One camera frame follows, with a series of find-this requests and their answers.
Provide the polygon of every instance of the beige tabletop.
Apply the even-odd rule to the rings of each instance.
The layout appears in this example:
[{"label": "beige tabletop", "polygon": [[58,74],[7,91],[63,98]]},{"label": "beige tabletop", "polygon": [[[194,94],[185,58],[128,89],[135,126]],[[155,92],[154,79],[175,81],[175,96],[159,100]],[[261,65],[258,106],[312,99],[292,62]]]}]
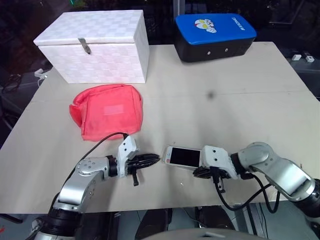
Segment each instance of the beige tabletop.
[{"label": "beige tabletop", "polygon": [[[83,141],[69,114],[81,91],[98,84],[68,84],[52,69],[0,150],[0,213],[46,213],[76,162],[95,143]],[[235,153],[263,141],[320,178],[320,107],[272,42],[254,42],[243,56],[182,63],[173,45],[150,46],[143,124],[134,134],[140,153],[162,155],[166,146]],[[117,152],[120,140],[92,154]],[[211,180],[159,162],[99,185],[88,212],[220,205]],[[264,176],[259,177],[266,183]],[[225,198],[243,203],[254,180],[225,180]],[[276,190],[268,188],[270,199]],[[255,201],[263,201],[259,196]]]}]

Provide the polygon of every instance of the cartoon sticker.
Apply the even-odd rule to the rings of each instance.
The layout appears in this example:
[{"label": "cartoon sticker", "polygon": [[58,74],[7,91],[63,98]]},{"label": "cartoon sticker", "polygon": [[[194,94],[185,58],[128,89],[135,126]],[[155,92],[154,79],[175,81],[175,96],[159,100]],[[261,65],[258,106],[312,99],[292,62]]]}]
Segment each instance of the cartoon sticker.
[{"label": "cartoon sticker", "polygon": [[215,34],[217,30],[214,28],[214,23],[210,19],[198,19],[194,25],[199,29],[205,29],[207,32]]}]

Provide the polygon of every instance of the metal latch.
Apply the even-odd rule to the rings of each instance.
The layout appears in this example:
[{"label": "metal latch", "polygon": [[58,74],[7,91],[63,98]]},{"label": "metal latch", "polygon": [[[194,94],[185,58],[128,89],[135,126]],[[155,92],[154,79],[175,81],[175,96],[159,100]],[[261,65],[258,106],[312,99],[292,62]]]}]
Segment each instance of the metal latch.
[{"label": "metal latch", "polygon": [[86,43],[86,40],[85,40],[83,37],[79,37],[78,40],[79,40],[79,42],[81,43],[84,51],[85,51],[87,54],[91,54],[91,49],[90,49],[90,47],[88,46],[88,44]]}]

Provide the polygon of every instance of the box lid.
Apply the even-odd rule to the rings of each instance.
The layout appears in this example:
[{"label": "box lid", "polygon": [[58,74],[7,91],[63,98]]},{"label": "box lid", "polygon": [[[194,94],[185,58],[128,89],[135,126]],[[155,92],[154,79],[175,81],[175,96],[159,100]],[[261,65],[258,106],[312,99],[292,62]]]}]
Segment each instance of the box lid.
[{"label": "box lid", "polygon": [[65,12],[33,42],[37,46],[86,43],[134,43],[142,10]]},{"label": "box lid", "polygon": [[185,14],[175,18],[184,39],[191,45],[251,39],[254,28],[235,13]]}]

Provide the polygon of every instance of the phone screen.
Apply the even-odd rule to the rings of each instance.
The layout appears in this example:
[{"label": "phone screen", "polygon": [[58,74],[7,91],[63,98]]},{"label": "phone screen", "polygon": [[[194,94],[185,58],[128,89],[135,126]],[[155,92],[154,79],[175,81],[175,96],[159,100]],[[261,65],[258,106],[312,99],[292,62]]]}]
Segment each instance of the phone screen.
[{"label": "phone screen", "polygon": [[190,167],[199,167],[200,162],[200,151],[199,150],[190,150],[182,148],[172,148],[171,153],[171,164],[179,164]]}]

